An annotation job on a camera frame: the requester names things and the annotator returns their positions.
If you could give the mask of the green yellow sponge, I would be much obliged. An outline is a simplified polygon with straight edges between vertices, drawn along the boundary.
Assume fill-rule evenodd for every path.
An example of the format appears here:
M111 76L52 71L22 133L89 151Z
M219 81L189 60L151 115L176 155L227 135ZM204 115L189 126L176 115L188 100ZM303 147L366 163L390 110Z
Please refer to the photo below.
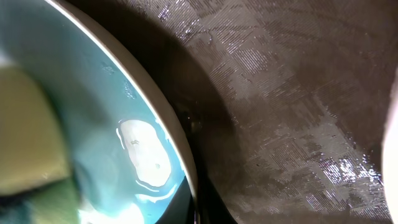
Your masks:
M41 87L1 69L1 223L79 223L67 145Z

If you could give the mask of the pale blue plate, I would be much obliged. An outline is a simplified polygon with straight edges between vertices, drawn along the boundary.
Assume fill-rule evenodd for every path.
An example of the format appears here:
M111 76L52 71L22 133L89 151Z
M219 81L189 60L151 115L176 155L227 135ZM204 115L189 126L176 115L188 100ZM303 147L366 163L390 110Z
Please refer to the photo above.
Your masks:
M1 2L1 69L41 87L67 145L79 223L199 223L172 107L106 29L65 1Z

